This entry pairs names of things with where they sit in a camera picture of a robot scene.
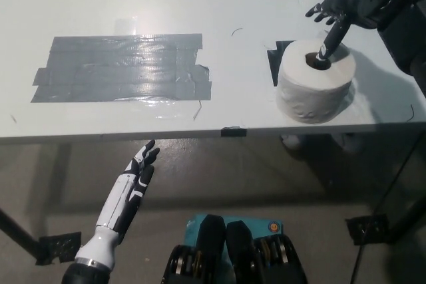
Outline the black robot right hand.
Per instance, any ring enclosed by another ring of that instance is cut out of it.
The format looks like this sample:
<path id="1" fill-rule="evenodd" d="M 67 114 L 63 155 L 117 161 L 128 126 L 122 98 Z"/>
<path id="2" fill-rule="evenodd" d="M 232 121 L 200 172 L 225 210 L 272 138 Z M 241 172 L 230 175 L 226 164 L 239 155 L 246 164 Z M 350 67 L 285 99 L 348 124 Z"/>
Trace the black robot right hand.
<path id="1" fill-rule="evenodd" d="M 376 29 L 377 24 L 359 13 L 361 0 L 323 0 L 317 3 L 305 14 L 306 17 L 316 15 L 314 21 L 321 22 L 328 18 L 326 25 L 333 25 L 328 32 L 323 45 L 320 47 L 313 66 L 319 70 L 325 70 L 330 64 L 329 58 L 339 47 L 343 38 L 352 25 L 357 25 L 363 29 Z"/>

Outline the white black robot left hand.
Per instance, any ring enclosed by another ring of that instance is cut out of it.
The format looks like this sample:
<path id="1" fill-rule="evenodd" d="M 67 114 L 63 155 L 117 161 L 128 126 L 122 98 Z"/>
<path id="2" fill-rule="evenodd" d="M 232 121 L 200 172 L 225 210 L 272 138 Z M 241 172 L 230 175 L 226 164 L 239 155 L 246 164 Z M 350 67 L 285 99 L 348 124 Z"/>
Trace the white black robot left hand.
<path id="1" fill-rule="evenodd" d="M 95 233 L 76 254 L 75 262 L 111 272 L 115 249 L 128 231 L 154 174 L 160 149 L 151 140 L 118 176 L 96 223 Z"/>

